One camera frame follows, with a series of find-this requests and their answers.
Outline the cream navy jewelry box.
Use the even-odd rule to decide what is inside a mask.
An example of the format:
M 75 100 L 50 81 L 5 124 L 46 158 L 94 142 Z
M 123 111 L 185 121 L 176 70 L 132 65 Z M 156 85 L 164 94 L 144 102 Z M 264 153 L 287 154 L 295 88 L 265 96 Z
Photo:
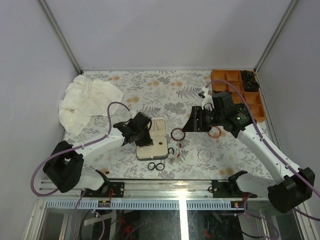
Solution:
M 163 117 L 153 117 L 149 130 L 153 145 L 137 146 L 136 157 L 139 161 L 163 160 L 168 157 L 168 141 L 166 139 L 167 127 Z

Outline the orange bangle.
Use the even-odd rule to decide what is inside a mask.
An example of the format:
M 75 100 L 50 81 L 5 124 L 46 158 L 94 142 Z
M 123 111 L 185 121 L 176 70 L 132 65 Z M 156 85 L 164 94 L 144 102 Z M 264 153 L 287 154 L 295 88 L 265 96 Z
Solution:
M 213 139 L 218 139 L 222 135 L 222 130 L 218 126 L 212 126 L 207 134 Z

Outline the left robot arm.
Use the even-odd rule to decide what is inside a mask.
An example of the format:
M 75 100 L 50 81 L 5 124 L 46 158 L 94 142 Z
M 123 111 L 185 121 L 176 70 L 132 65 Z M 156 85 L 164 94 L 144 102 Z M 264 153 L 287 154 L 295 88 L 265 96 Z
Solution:
M 138 112 L 128 121 L 110 125 L 106 135 L 97 136 L 81 146 L 73 146 L 64 140 L 58 143 L 42 171 L 61 193 L 81 188 L 92 191 L 98 197 L 105 197 L 110 190 L 110 180 L 101 170 L 84 169 L 85 161 L 127 144 L 152 146 L 151 126 L 152 119 Z

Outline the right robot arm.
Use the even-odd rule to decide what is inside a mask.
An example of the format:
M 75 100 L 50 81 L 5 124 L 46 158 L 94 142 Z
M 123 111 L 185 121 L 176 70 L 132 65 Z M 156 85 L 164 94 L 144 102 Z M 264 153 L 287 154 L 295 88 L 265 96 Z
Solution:
M 199 96 L 203 99 L 202 105 L 192 107 L 182 131 L 209 132 L 212 127 L 223 127 L 245 144 L 272 176 L 272 181 L 268 181 L 241 171 L 228 184 L 231 196 L 237 198 L 248 192 L 267 198 L 282 214 L 311 198 L 315 173 L 309 167 L 301 168 L 287 158 L 262 133 L 246 103 L 234 103 L 228 91 L 210 95 L 208 90 L 202 90 Z

